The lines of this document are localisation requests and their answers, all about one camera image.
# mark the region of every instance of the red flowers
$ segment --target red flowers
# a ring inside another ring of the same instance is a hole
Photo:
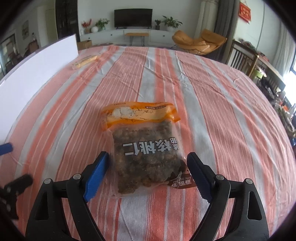
[[[89,22],[85,22],[85,21],[83,21],[83,23],[82,23],[81,25],[82,25],[82,27],[84,27],[84,28],[88,28],[88,27],[91,25],[91,19],[89,20]]]

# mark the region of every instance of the striped tablecloth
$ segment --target striped tablecloth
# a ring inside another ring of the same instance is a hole
[[[0,183],[30,173],[34,184],[19,196],[17,225],[25,232],[45,178],[65,180],[105,150],[100,110],[125,101],[171,102],[187,155],[195,151],[214,172],[256,184],[270,232],[296,200],[295,157],[280,119],[243,73],[192,54],[147,47],[94,47],[99,58],[78,70],[71,64],[49,80],[20,114],[0,159]],[[108,198],[103,183],[89,209],[106,240],[189,240],[208,204],[197,188],[158,187],[151,195]],[[226,229],[231,204],[217,236]],[[69,229],[78,238],[69,206]]]

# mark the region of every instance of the white board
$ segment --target white board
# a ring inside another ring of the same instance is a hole
[[[72,35],[31,54],[0,80],[0,145],[35,93],[76,57],[76,37]]]

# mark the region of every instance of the orange chair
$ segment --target orange chair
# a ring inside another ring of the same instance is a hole
[[[189,53],[205,55],[222,46],[227,38],[204,29],[201,37],[198,39],[190,38],[186,33],[178,30],[172,37],[173,41],[180,48],[187,50]]]

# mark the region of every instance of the black object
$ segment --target black object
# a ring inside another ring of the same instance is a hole
[[[265,77],[258,81],[256,85],[269,102],[275,100],[277,94],[273,91],[273,87],[270,85],[269,81]]]
[[[101,152],[93,164],[69,180],[53,182],[48,178],[44,181],[28,220],[27,240],[75,240],[70,236],[61,198],[68,198],[73,220],[82,241],[105,240],[92,218],[83,195],[88,178],[106,155],[108,155],[106,152]],[[228,181],[222,175],[215,175],[195,153],[187,156],[187,164],[202,197],[210,202],[191,241],[214,240],[229,198],[235,198],[234,207],[225,236],[219,240],[268,239],[266,216],[251,179],[235,182]]]
[[[296,114],[292,118],[292,125],[296,128]]]
[[[114,10],[114,27],[151,27],[152,9],[130,8]]]
[[[19,219],[16,209],[17,197],[22,194],[27,187],[31,186],[32,183],[32,177],[25,174],[6,184],[4,188],[0,188],[0,206],[11,219]]]
[[[296,237],[296,203],[277,231],[268,241],[295,240]]]
[[[58,38],[76,34],[76,40],[80,42],[77,0],[56,0],[55,11]]]

